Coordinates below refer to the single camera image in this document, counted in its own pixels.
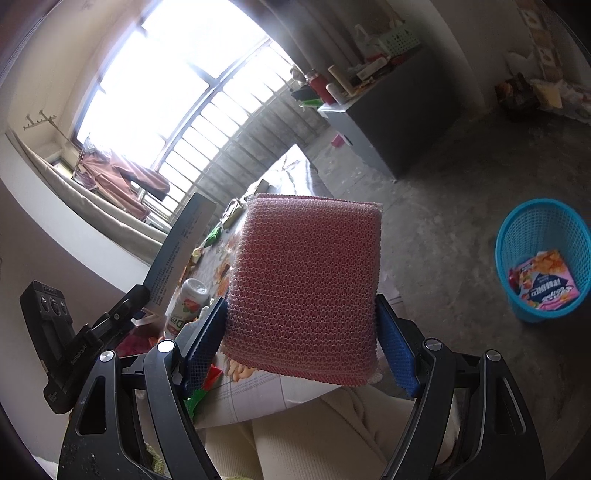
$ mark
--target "plastic basket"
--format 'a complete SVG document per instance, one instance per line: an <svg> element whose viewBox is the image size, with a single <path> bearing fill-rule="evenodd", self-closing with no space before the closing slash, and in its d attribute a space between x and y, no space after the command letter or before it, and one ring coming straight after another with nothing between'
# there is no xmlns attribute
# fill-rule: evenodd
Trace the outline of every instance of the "plastic basket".
<svg viewBox="0 0 591 480"><path fill-rule="evenodd" d="M567 306L544 312L530 307L509 286L509 270L540 251L558 249L580 296ZM496 271L511 308L520 320L543 322L569 314L584 300L591 287L591 235L583 219L571 207L551 199L530 200L505 219L495 248Z"/></svg>
<svg viewBox="0 0 591 480"><path fill-rule="evenodd" d="M421 41L406 25L393 28L380 35L379 39L391 57L402 55L404 52L421 44Z"/></svg>

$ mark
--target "snack bag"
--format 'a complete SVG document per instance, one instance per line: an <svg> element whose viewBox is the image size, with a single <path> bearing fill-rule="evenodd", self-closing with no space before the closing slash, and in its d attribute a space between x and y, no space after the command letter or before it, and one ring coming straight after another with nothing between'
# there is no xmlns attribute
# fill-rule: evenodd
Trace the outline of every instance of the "snack bag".
<svg viewBox="0 0 591 480"><path fill-rule="evenodd" d="M538 310L558 310L579 296L558 250L539 252L519 265L519 297Z"/></svg>

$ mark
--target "gray cabinet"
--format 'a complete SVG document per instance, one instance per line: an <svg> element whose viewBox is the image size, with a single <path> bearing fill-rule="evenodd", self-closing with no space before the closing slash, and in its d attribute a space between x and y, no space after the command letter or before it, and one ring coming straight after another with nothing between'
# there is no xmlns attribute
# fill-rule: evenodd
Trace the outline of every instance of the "gray cabinet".
<svg viewBox="0 0 591 480"><path fill-rule="evenodd" d="M350 102L318 112L367 165L399 178L461 110L439 61L423 47Z"/></svg>

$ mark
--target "red bottle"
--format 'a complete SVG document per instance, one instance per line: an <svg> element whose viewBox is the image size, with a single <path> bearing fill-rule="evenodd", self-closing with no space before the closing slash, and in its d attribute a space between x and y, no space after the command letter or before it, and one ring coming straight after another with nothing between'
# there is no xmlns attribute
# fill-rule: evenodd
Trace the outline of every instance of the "red bottle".
<svg viewBox="0 0 591 480"><path fill-rule="evenodd" d="M310 85L312 90L318 93L318 96L324 103L328 105L336 103L334 97L328 92L328 90L326 90L328 81L320 73L312 70L310 73L306 74L306 80L308 85Z"/></svg>

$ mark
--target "gray floor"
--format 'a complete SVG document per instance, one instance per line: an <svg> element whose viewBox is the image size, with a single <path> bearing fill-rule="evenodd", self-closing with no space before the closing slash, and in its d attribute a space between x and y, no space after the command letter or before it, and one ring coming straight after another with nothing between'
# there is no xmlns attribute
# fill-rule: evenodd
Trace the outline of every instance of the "gray floor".
<svg viewBox="0 0 591 480"><path fill-rule="evenodd" d="M589 302L573 317L530 326L496 276L496 233L519 203L562 200L591 219L591 128L541 114L459 122L403 180L367 167L326 131L308 150L335 197L379 202L382 274L408 317L456 351L501 351L532 413L552 474L591 424Z"/></svg>

